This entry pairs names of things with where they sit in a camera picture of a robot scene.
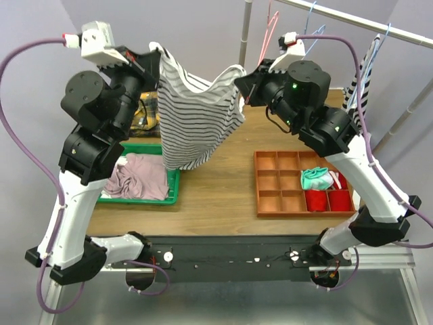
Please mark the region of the white black striped tank top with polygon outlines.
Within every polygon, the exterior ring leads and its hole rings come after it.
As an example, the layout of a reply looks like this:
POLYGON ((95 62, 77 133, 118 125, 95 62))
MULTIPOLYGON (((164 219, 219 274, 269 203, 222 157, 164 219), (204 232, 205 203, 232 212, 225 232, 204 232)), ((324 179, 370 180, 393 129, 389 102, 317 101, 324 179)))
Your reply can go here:
POLYGON ((189 73, 161 44, 152 41, 149 49, 160 54, 157 100, 164 165, 196 169, 245 122, 234 81, 246 71, 234 64, 207 81, 189 73))

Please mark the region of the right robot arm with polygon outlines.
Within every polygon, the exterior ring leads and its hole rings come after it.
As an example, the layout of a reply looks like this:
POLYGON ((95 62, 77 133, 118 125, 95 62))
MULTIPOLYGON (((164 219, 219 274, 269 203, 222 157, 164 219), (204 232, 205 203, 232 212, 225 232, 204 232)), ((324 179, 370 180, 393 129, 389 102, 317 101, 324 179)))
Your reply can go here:
POLYGON ((404 204, 419 208, 421 200, 402 192, 385 174, 378 175, 383 169, 368 159, 359 128, 345 111, 325 104, 330 75, 308 60, 293 62, 284 72, 272 72, 271 64, 265 59, 254 72, 235 79, 246 103, 268 107, 292 135, 333 164, 364 202, 348 221, 323 230, 302 258, 327 265, 352 246, 402 240, 412 214, 404 204))

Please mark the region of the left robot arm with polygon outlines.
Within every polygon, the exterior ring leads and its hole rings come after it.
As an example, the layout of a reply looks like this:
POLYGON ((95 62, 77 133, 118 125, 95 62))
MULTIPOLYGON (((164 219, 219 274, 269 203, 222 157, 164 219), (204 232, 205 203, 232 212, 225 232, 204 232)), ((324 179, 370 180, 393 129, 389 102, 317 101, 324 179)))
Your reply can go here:
POLYGON ((123 153, 139 98, 157 88, 160 76, 159 51, 138 54, 120 47, 119 53, 118 63, 76 73, 60 103, 76 123, 59 160, 64 196, 55 203, 44 239, 25 258, 36 267, 48 265, 51 279, 61 285, 89 281, 107 264, 128 260, 143 267, 150 259, 150 242, 137 232, 111 238, 86 234, 123 153))

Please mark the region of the blue hanger holding top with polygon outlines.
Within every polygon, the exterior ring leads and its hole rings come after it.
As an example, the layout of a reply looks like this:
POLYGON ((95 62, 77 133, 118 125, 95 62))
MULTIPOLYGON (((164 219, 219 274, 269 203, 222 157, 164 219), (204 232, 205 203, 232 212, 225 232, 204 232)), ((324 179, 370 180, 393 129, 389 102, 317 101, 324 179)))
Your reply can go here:
MULTIPOLYGON (((380 34, 377 34, 369 49, 367 50, 364 58, 360 63, 360 71, 361 71, 361 108, 364 109, 367 105, 368 101, 368 91, 369 91, 369 83, 371 80, 371 72, 373 69, 373 63, 375 57, 377 56, 384 40, 381 40, 380 34)), ((344 89, 344 101, 342 108, 347 111, 347 113, 355 115, 357 111, 357 79, 354 77, 351 85, 344 89)))

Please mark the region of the yellow plaid shirt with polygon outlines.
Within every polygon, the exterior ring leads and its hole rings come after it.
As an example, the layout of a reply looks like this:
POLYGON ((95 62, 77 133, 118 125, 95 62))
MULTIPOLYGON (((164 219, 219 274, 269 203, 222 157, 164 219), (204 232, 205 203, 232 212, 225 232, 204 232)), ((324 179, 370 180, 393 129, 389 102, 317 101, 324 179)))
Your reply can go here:
POLYGON ((160 116, 156 91, 141 94, 129 131, 129 137, 160 138, 160 116))

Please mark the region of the brown wooden compartment box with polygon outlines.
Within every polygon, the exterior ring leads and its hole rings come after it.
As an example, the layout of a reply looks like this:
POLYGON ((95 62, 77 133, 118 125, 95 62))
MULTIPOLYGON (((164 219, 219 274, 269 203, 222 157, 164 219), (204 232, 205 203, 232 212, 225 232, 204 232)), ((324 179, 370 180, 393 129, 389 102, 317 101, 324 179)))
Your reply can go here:
MULTIPOLYGON (((300 185, 301 172, 315 167, 338 171, 335 166, 309 151, 256 151, 254 153, 254 178, 256 183, 256 215, 259 218, 278 219, 348 219, 352 211, 331 211, 327 195, 327 210, 309 212, 305 192, 300 185)), ((352 200, 351 185, 347 181, 352 200)))

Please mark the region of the green plastic tray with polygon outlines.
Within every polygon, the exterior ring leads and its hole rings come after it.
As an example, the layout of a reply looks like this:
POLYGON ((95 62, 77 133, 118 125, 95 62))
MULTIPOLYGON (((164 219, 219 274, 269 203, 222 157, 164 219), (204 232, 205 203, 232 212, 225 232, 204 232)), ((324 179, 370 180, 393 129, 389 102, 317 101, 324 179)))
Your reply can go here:
MULTIPOLYGON (((162 146, 160 144, 130 144, 126 143, 123 145, 124 152, 121 156, 125 156, 128 153, 135 154, 154 154, 162 156, 162 146)), ((180 182, 180 171, 179 170, 168 170, 168 198, 165 200, 133 200, 133 199, 121 199, 121 198, 110 198, 103 193, 100 194, 98 202, 100 203, 116 203, 116 204, 153 204, 153 205, 173 205, 177 202, 179 195, 179 182, 180 182)))

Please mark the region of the mint green sock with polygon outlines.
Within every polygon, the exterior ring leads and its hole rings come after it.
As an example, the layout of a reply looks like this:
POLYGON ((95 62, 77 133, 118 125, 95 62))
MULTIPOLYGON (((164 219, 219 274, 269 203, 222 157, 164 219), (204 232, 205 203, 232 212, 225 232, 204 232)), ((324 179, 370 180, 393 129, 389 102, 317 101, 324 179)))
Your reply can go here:
POLYGON ((326 167, 315 167, 301 172, 300 185, 303 190, 327 190, 334 184, 334 179, 326 167))

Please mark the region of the mauve pink garment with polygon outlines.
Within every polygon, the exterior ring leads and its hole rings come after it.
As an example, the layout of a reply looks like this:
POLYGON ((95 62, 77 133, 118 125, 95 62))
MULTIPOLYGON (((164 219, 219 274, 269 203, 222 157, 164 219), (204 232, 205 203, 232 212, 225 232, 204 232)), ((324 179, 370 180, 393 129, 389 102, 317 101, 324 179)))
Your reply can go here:
POLYGON ((110 198, 165 200, 168 191, 161 155, 128 153, 116 161, 102 193, 110 198))

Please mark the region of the red cloth left compartment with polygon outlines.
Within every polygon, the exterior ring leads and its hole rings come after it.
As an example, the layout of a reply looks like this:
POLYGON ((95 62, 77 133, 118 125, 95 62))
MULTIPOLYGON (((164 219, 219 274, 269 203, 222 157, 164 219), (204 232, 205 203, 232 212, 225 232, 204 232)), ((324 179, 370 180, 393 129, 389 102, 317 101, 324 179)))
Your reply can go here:
POLYGON ((324 212, 327 210, 327 194, 325 191, 307 190, 305 198, 309 212, 324 212))

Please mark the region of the red cloth compartment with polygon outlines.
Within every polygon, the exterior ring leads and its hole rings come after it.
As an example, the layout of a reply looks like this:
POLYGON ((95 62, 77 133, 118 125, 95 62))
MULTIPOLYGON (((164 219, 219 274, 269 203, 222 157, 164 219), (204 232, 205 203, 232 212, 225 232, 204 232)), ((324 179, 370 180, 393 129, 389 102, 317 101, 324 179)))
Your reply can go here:
POLYGON ((327 193, 331 211, 352 211, 352 200, 348 190, 332 190, 327 193))
POLYGON ((309 212, 324 212, 327 210, 327 194, 325 191, 307 190, 305 198, 309 212))

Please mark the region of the red cloth right compartment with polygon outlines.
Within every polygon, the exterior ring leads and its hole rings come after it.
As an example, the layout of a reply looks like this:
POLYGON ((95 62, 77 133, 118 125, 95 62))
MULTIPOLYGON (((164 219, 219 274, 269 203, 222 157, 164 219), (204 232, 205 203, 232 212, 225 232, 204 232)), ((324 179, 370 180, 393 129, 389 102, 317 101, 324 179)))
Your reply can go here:
POLYGON ((331 211, 352 211, 352 200, 348 190, 332 190, 327 193, 331 211))

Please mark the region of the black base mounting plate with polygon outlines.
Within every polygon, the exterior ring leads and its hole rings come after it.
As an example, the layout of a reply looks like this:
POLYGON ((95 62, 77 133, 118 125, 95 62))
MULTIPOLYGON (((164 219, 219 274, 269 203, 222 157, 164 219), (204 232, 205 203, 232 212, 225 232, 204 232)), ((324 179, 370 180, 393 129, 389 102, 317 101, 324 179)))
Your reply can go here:
POLYGON ((308 282, 310 270, 348 267, 342 255, 313 258, 315 236, 150 236, 138 257, 167 272, 171 282, 308 282))

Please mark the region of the metal clothes rack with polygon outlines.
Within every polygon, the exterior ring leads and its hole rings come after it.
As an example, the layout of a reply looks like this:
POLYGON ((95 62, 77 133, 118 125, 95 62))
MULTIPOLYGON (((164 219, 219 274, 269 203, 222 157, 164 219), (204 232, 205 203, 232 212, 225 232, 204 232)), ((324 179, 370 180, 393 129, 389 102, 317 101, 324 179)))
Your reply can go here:
MULTIPOLYGON (((357 28, 369 30, 379 35, 384 35, 387 39, 397 39, 402 42, 406 42, 416 46, 417 49, 412 51, 415 55, 421 51, 422 48, 432 50, 432 38, 425 35, 418 35, 401 28, 393 27, 391 24, 383 24, 375 22, 367 18, 362 18, 357 15, 352 15, 346 12, 342 12, 338 9, 332 9, 316 2, 311 3, 308 1, 283 1, 285 5, 290 5, 298 9, 303 9, 308 12, 308 17, 312 14, 324 16, 330 20, 340 21, 357 28)), ((252 1, 244 2, 244 13, 242 18, 242 33, 240 38, 240 52, 239 52, 239 64, 244 65, 246 60, 246 53, 248 48, 248 33, 250 30, 250 19, 252 12, 252 1)), ((416 111, 416 109, 422 105, 428 96, 432 93, 432 81, 426 84, 426 86, 420 91, 416 98, 405 108, 395 120, 395 122, 386 129, 386 132, 381 136, 380 140, 377 141, 373 148, 374 153, 382 151, 386 144, 389 143, 403 125, 409 120, 410 116, 416 111)))

